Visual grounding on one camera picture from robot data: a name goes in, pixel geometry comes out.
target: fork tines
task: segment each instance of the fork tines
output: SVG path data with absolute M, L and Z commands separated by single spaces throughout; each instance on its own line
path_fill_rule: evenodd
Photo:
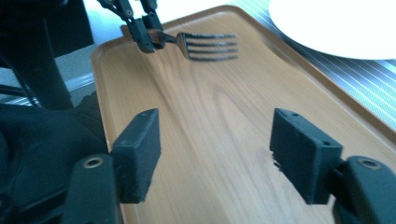
M 184 34 L 184 37 L 190 60 L 206 62 L 238 58 L 234 34 Z

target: fork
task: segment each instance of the fork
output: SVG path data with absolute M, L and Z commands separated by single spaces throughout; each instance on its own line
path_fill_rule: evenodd
M 235 39 L 236 35 L 226 34 L 189 34 L 178 33 L 172 36 L 161 30 L 148 30 L 151 42 L 161 44 L 163 42 L 173 43 L 178 46 L 186 59 L 200 62 L 225 61 L 237 59 L 235 47 L 236 42 L 230 41 Z

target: wood grain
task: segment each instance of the wood grain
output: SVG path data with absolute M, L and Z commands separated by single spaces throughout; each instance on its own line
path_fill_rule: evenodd
M 343 158 L 368 156 L 395 170 L 396 133 L 239 8 L 165 28 L 236 33 L 239 59 L 191 62 L 170 44 L 144 54 L 128 36 L 92 55 L 109 146 L 137 113 L 160 110 L 163 154 L 147 200 L 123 206 L 127 223 L 333 223 L 332 203 L 305 205 L 273 165 L 276 107 L 319 126 L 345 147 Z

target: tray rim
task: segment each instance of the tray rim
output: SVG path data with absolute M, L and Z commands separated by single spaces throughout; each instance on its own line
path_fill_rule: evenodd
M 313 78 L 320 87 L 324 87 L 327 92 L 330 92 L 335 97 L 338 102 L 341 102 L 342 107 L 347 106 L 350 111 L 353 111 L 353 116 L 359 116 L 359 121 L 364 120 L 365 122 L 362 124 L 366 129 L 375 129 L 378 133 L 380 133 L 384 138 L 386 138 L 389 142 L 391 142 L 394 146 L 396 146 L 396 131 L 391 129 L 387 123 L 381 120 L 377 115 L 368 110 L 364 105 L 360 104 L 356 101 L 351 95 L 349 95 L 346 91 L 344 91 L 340 86 L 338 86 L 335 82 L 333 82 L 329 77 L 327 77 L 322 71 L 316 68 L 311 62 L 309 62 L 304 56 L 298 53 L 295 49 L 289 46 L 284 40 L 282 40 L 279 36 L 271 32 L 268 28 L 259 23 L 256 19 L 250 16 L 245 10 L 241 7 L 234 5 L 221 5 L 218 7 L 212 7 L 203 11 L 199 11 L 193 14 L 190 14 L 185 17 L 181 17 L 172 21 L 168 21 L 163 24 L 163 28 L 171 29 L 173 27 L 179 26 L 180 24 L 195 21 L 199 19 L 203 19 L 208 16 L 212 16 L 218 13 L 234 13 L 239 17 L 243 18 L 246 22 L 248 22 L 254 29 L 259 31 L 262 35 L 264 35 L 268 40 L 271 41 L 278 49 L 281 49 L 282 54 L 287 52 L 286 55 L 288 60 L 291 60 L 292 63 L 299 66 L 300 69 L 304 69 L 311 78 Z M 92 60 L 92 68 L 93 73 L 100 71 L 95 71 L 94 68 L 100 66 L 101 57 L 104 55 L 105 51 L 109 48 L 117 46 L 118 44 L 124 43 L 126 41 L 133 41 L 130 36 L 121 36 L 115 38 L 113 40 L 107 41 L 99 45 L 93 52 L 91 56 Z

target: white plate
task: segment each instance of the white plate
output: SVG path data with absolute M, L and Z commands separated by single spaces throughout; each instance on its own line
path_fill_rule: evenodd
M 294 41 L 353 59 L 396 58 L 395 0 L 271 0 L 270 17 Z

